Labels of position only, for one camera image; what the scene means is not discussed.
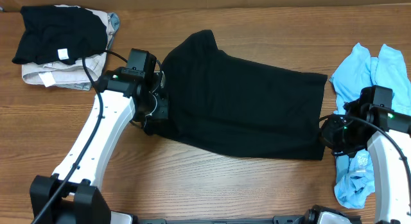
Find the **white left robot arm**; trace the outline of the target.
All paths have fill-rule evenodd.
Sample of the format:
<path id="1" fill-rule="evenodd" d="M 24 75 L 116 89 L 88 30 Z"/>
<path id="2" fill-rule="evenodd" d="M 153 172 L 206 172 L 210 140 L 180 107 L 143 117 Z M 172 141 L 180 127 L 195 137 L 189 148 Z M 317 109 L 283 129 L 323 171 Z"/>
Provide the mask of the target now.
<path id="1" fill-rule="evenodd" d="M 164 81 L 164 73 L 152 67 L 119 67 L 93 83 L 94 104 L 73 147 L 51 176 L 38 175 L 31 183 L 34 223 L 137 223 L 135 215 L 111 210 L 101 187 L 126 126 L 167 118 Z"/>

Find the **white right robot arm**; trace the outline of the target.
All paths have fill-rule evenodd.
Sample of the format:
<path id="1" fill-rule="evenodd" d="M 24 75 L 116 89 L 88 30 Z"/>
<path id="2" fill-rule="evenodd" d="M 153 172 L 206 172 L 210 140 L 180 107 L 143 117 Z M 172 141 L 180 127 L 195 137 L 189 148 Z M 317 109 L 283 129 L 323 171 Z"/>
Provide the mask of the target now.
<path id="1" fill-rule="evenodd" d="M 335 156 L 367 150 L 374 170 L 375 223 L 410 223 L 410 116 L 370 103 L 348 105 L 347 115 L 320 119 L 320 140 Z"/>

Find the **black t-shirt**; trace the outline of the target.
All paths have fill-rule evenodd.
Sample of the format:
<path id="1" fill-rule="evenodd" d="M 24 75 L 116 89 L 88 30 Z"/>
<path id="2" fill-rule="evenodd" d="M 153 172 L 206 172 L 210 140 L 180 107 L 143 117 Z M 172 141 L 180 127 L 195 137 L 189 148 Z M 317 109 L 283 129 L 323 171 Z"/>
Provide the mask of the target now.
<path id="1" fill-rule="evenodd" d="M 190 35 L 164 59 L 169 114 L 148 135 L 231 157 L 321 160 L 327 76 L 229 56 L 213 32 Z"/>

